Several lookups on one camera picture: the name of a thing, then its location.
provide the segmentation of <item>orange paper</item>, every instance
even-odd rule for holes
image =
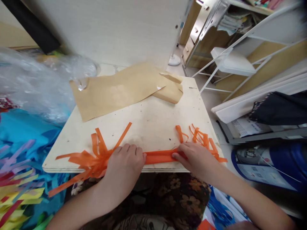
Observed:
[[[70,153],[70,154],[65,154],[65,155],[61,155],[61,156],[56,157],[56,160],[61,159],[61,158],[65,158],[65,157],[69,157],[69,160],[68,160],[69,162],[78,164],[79,168],[84,169],[85,172],[78,174],[77,176],[75,176],[74,178],[69,180],[68,182],[66,182],[66,183],[60,185],[59,187],[51,190],[49,192],[49,197],[56,195],[57,193],[63,191],[64,189],[68,188],[69,186],[73,185],[74,183],[76,183],[78,181],[84,181],[84,180],[88,179],[89,177],[95,177],[95,178],[103,177],[106,173],[106,168],[107,168],[107,165],[108,165],[109,157],[114,152],[114,150],[117,147],[120,146],[122,140],[124,139],[124,137],[125,137],[126,133],[128,132],[131,125],[132,125],[132,123],[129,122],[125,131],[123,132],[123,134],[119,138],[117,144],[111,150],[107,149],[106,144],[105,144],[105,142],[102,138],[102,135],[101,135],[99,128],[96,128],[95,129],[96,133],[91,135],[92,150],[93,150],[94,156],[84,150],[82,153]],[[189,136],[181,131],[181,127],[179,125],[176,126],[176,130],[177,130],[178,135],[179,135],[180,143],[184,142],[183,141],[183,135],[186,136],[189,139]],[[212,155],[214,155],[214,157],[219,162],[227,162],[227,159],[219,157],[218,152],[217,152],[217,148],[216,148],[212,138],[209,138],[209,140],[208,140],[208,135],[200,132],[199,128],[195,128],[195,132],[194,133],[192,132],[192,134],[193,134],[193,142],[196,142],[196,140],[198,140],[197,135],[199,135],[202,142],[199,141],[199,140],[198,141],[201,143],[201,145],[205,146],[212,153]],[[213,150],[209,149],[209,142],[211,143]],[[176,149],[164,150],[164,151],[146,152],[147,157],[146,157],[145,164],[150,165],[150,164],[158,164],[158,163],[166,163],[166,162],[177,161],[175,158],[172,157],[172,154],[175,153],[175,152],[179,153],[181,156],[183,156],[185,159],[187,159],[186,155],[183,152],[180,152],[178,150],[178,148],[176,148]]]

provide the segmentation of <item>white cable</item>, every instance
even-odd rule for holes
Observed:
[[[290,177],[290,178],[292,178],[293,180],[296,180],[297,182],[300,182],[301,183],[301,181],[299,181],[299,180],[297,180],[297,179],[295,179],[295,178],[293,178],[292,176],[289,176],[288,174],[286,174],[286,173],[284,173],[284,172],[282,172],[282,171],[280,171],[280,170],[278,170],[277,168],[275,168],[275,167],[273,167],[272,165],[270,165],[269,163],[267,163],[269,166],[271,166],[272,168],[274,168],[274,169],[276,169],[277,171],[279,171],[279,172],[281,172],[281,173],[283,173],[283,174],[285,174],[286,176],[288,176],[288,177]]]

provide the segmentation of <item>clear plastic wrap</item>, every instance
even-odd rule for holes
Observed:
[[[0,98],[44,119],[64,124],[75,100],[69,81],[79,90],[87,86],[87,78],[99,72],[90,59],[79,56],[44,57],[38,62],[33,55],[0,47]]]

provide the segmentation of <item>child's hand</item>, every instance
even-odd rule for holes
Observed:
[[[178,153],[173,153],[173,157],[201,180],[214,185],[217,181],[223,179],[221,175],[227,169],[205,147],[197,143],[187,142],[180,144],[179,150],[185,153],[188,160]]]
[[[142,148],[129,144],[118,147],[109,158],[106,175],[101,184],[112,192],[116,206],[132,191],[145,161],[146,154],[143,154]]]

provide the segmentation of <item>white plastic stand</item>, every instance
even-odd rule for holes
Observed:
[[[170,57],[169,59],[169,65],[179,65],[180,64],[180,57],[178,57],[176,54],[174,54],[173,56]]]

